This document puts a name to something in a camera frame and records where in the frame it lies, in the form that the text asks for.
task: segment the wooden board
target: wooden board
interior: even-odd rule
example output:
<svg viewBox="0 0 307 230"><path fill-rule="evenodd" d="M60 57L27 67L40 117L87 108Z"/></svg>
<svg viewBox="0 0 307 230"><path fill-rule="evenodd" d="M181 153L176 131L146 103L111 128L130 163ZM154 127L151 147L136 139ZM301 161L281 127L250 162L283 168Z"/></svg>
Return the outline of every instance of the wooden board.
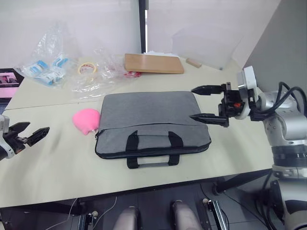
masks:
<svg viewBox="0 0 307 230"><path fill-rule="evenodd" d="M149 73L184 73L180 59L177 57L125 54L125 69Z"/></svg>

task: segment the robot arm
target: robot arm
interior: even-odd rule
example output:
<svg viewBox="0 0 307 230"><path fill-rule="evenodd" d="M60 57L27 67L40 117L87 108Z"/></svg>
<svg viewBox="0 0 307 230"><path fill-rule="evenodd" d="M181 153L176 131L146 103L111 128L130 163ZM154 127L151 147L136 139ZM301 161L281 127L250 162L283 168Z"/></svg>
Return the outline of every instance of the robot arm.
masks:
<svg viewBox="0 0 307 230"><path fill-rule="evenodd" d="M288 91L282 92L285 86ZM307 230L307 100L299 87L289 88L280 82L278 92L258 95L252 66L238 74L239 90L230 83L221 86L200 86L192 92L200 95L224 93L218 105L219 115L197 114L190 117L206 124L229 126L229 118L262 121L272 148L273 173L279 178L271 183L274 206L283 210L287 230ZM293 91L302 95L300 111Z"/></svg>
<svg viewBox="0 0 307 230"><path fill-rule="evenodd" d="M32 146L43 139L49 132L49 127L41 128L28 138L21 138L19 133L24 131L30 122L19 122L9 127L10 119L0 115L0 161L12 158L25 149L25 144Z"/></svg>

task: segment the table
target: table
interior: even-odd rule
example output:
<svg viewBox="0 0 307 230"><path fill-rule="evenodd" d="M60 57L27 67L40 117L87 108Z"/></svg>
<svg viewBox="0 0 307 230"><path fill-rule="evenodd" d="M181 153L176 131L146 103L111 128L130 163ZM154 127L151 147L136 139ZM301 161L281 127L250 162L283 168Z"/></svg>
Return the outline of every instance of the table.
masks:
<svg viewBox="0 0 307 230"><path fill-rule="evenodd" d="M184 68L184 75L144 74L117 92L190 90L202 84L225 81L236 85L238 67L233 63L224 71L186 65ZM20 97L26 92L25 86L27 83L22 85L4 115L10 118L10 124L31 122L20 134L21 137L29 136L41 127L50 127L50 132L31 148L26 148L12 159L0 161L0 207L246 173L268 169L273 164L262 122L231 118L229 128L209 125L212 143L207 151L182 155L177 166L131 170L127 168L125 159L104 160L96 156L94 133L84 136L71 121L72 115L81 109L100 111L101 99L73 103L70 98L54 96L50 100L43 94L40 99L30 92L29 100L23 105ZM207 113L217 113L221 98L221 95L196 95L201 111ZM140 163L163 158L144 158Z"/></svg>
<svg viewBox="0 0 307 230"><path fill-rule="evenodd" d="M208 66L202 66L198 69L187 64L183 59L181 59L181 63L185 69L184 74L143 73L139 79L119 87L112 93L190 91L200 85L223 84L226 81L232 82L233 87L237 86L236 74L240 71L240 67L234 61L231 61L223 71ZM101 101L102 98L75 100L68 87L65 87L63 90L56 90L25 78L6 109L77 102L84 103L99 100Z"/></svg>

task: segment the robot leg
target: robot leg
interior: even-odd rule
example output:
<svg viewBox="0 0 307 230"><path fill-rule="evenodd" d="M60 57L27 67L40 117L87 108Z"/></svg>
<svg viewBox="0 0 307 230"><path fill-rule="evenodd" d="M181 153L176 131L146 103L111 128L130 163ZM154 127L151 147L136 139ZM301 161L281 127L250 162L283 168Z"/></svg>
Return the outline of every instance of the robot leg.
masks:
<svg viewBox="0 0 307 230"><path fill-rule="evenodd" d="M275 180L271 182L273 203L283 210L286 230L307 230L307 181Z"/></svg>
<svg viewBox="0 0 307 230"><path fill-rule="evenodd" d="M176 230L203 230L194 212L181 200L172 205Z"/></svg>
<svg viewBox="0 0 307 230"><path fill-rule="evenodd" d="M126 208L118 217L113 230L137 230L138 214L136 207Z"/></svg>

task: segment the pink object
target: pink object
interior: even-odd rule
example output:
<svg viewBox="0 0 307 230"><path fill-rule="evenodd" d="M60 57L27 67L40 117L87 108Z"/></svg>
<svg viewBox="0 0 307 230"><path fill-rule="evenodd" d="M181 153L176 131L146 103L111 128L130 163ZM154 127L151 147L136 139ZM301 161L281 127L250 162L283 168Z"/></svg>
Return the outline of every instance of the pink object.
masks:
<svg viewBox="0 0 307 230"><path fill-rule="evenodd" d="M95 109L82 109L72 117L72 122L84 135L98 129L99 120L100 114Z"/></svg>
<svg viewBox="0 0 307 230"><path fill-rule="evenodd" d="M0 98L12 98L18 87L0 88Z"/></svg>
<svg viewBox="0 0 307 230"><path fill-rule="evenodd" d="M129 71L127 73L124 73L124 76L126 78L139 78L141 74L142 74L141 72Z"/></svg>

